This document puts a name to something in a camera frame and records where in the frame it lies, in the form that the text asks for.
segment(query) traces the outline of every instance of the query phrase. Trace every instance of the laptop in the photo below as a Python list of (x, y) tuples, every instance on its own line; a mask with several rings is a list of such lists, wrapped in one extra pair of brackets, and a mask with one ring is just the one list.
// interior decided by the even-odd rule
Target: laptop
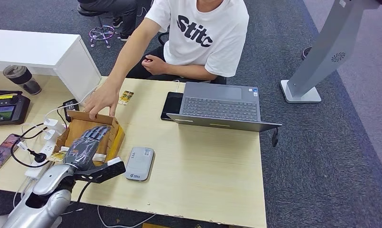
[(178, 124), (263, 132), (281, 127), (261, 121), (258, 88), (187, 82), (179, 114), (167, 113)]

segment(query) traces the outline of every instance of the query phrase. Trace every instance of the laptop keyboard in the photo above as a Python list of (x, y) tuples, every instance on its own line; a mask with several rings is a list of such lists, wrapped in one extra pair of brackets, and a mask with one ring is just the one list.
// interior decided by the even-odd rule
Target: laptop keyboard
[(182, 114), (231, 120), (258, 121), (256, 103), (185, 97)]

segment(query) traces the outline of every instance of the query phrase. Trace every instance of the hand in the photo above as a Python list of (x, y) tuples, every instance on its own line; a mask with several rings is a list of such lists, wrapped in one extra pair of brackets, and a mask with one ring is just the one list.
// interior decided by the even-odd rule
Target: hand
[(152, 75), (162, 75), (166, 73), (168, 63), (164, 62), (161, 58), (147, 55), (147, 59), (142, 61), (142, 66), (149, 71)]
[(110, 107), (110, 116), (115, 116), (120, 87), (119, 83), (108, 78), (100, 88), (92, 93), (84, 108), (84, 112), (90, 113), (90, 119), (94, 120), (96, 114), (105, 107)]

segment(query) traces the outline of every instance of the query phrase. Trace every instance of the sneaker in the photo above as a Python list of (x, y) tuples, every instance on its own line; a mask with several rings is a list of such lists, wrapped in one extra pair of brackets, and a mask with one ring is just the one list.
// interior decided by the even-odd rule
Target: sneaker
[(112, 19), (112, 26), (117, 29), (121, 26), (121, 24), (123, 23), (122, 21), (122, 17), (118, 17), (118, 18), (113, 18)]
[(124, 34), (121, 33), (120, 40), (123, 41), (123, 42), (126, 42), (126, 41), (128, 41), (129, 37), (130, 36), (124, 35)]

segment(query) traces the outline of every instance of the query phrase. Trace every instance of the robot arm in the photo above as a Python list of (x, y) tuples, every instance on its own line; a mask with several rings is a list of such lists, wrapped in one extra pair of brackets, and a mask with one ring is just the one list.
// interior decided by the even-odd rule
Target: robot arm
[(48, 169), (9, 214), (2, 228), (50, 228), (71, 202), (75, 181), (102, 183), (125, 172), (120, 158), (100, 167), (93, 165), (93, 156), (107, 126), (95, 127), (75, 140), (64, 163)]

